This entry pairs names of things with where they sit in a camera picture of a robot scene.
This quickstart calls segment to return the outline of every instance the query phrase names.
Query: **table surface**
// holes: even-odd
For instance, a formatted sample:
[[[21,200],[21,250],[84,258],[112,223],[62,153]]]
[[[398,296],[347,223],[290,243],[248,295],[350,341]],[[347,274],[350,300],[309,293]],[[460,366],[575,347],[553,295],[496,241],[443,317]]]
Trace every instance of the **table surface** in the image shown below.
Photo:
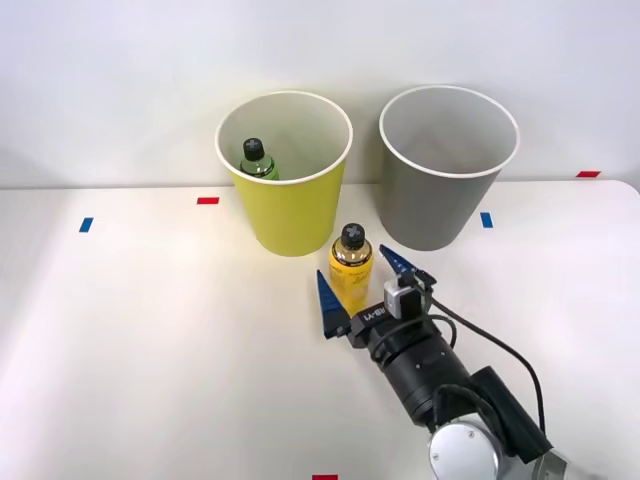
[[[436,252],[391,240],[374,197],[345,186],[335,235],[362,223],[428,270],[436,298],[533,363],[556,447],[640,476],[637,192],[498,183]],[[232,188],[2,191],[0,231],[1,479],[432,478],[428,432],[366,352],[322,335],[329,244],[265,251]],[[378,255],[370,303],[390,276]],[[459,333],[468,369],[493,365],[537,418],[524,368]]]

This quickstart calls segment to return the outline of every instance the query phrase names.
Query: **cable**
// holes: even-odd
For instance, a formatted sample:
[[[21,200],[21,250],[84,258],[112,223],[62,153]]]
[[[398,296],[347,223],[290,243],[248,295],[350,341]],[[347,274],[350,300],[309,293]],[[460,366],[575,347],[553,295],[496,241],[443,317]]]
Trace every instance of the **cable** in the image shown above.
[[[409,320],[408,322],[401,323],[397,327],[394,327],[391,330],[389,330],[387,333],[385,333],[373,345],[373,348],[371,349],[371,360],[373,362],[375,362],[375,363],[378,363],[378,360],[380,358],[376,354],[378,353],[378,350],[380,350],[380,347],[382,346],[382,344],[384,342],[386,342],[387,340],[389,340],[389,338],[393,337],[398,332],[401,332],[402,330],[405,330],[406,328],[412,327],[412,326],[417,325],[417,324],[422,323],[422,322],[426,322],[427,320],[442,320],[443,322],[447,322],[451,326],[451,348],[453,348],[453,346],[456,344],[456,340],[458,338],[458,329],[457,329],[455,323],[453,323],[450,318],[447,318],[444,315],[437,315],[437,314],[431,315],[431,314],[429,314],[429,315],[423,315],[423,316],[421,316],[419,318],[415,318],[413,320]]]
[[[496,434],[500,443],[502,443],[502,445],[507,445],[507,438],[504,434],[504,429],[502,428],[502,422],[500,421],[500,417],[496,413],[495,409],[476,392],[469,390],[468,388],[461,387],[460,385],[440,385],[433,392],[433,423],[436,428],[440,426],[439,416],[440,411],[442,410],[442,394],[445,392],[458,395],[459,397],[463,397],[473,403],[480,416],[484,417],[484,422],[489,425],[489,428],[491,428]]]
[[[534,386],[534,388],[536,390],[536,401],[538,403],[538,417],[539,417],[540,430],[542,430],[542,433],[544,433],[546,435],[547,432],[546,432],[546,425],[545,425],[545,420],[544,420],[544,399],[542,398],[542,386],[540,385],[540,380],[538,380],[538,375],[536,374],[536,371],[533,369],[533,367],[527,361],[527,359],[524,358],[520,353],[518,353],[516,350],[511,348],[509,345],[504,343],[499,338],[494,337],[490,333],[485,332],[480,327],[475,326],[470,321],[465,320],[464,318],[462,318],[460,315],[458,315],[453,310],[450,310],[449,308],[447,308],[444,305],[442,305],[435,298],[432,297],[431,301],[436,307],[438,307],[446,315],[449,315],[451,318],[453,318],[454,320],[458,321],[459,323],[461,323],[462,325],[467,327],[472,332],[477,333],[478,335],[480,335],[481,337],[484,337],[485,339],[489,340],[490,342],[495,343],[497,346],[499,346],[503,350],[507,351],[508,353],[513,355],[514,357],[516,357],[520,361],[520,363],[522,363],[524,365],[524,367],[529,372],[529,375],[531,375],[531,380],[533,380],[533,386]]]
[[[456,346],[456,341],[458,340],[458,327],[453,320],[449,317],[445,317],[444,315],[430,315],[432,320],[440,320],[445,322],[449,327],[451,327],[451,341],[449,342],[449,346],[451,348]]]

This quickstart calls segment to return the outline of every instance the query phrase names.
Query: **yellow label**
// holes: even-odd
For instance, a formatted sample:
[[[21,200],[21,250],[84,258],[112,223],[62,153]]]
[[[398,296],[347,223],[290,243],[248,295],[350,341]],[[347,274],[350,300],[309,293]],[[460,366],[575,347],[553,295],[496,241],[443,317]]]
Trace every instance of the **yellow label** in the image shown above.
[[[357,267],[341,264],[329,252],[329,281],[342,306],[353,316],[367,306],[367,290],[373,267],[373,255]]]

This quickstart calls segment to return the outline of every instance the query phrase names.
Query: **bottle cap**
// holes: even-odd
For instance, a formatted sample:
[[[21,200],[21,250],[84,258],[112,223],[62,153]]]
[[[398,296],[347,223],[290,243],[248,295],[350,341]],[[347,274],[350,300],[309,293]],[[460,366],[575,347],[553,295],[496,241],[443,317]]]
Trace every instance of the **bottle cap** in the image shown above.
[[[259,138],[249,138],[242,144],[244,150],[244,158],[257,162],[264,157],[264,147]]]
[[[354,250],[362,248],[364,245],[364,228],[358,223],[347,223],[342,229],[340,241],[346,248]]]

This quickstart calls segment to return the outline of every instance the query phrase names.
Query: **gray paper cup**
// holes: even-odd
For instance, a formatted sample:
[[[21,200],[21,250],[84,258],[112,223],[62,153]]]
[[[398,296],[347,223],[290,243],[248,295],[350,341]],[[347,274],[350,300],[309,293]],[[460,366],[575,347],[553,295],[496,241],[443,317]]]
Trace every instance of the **gray paper cup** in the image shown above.
[[[415,250],[453,242],[520,145],[518,125],[502,105],[447,85],[393,98],[380,115],[380,135],[380,218]]]

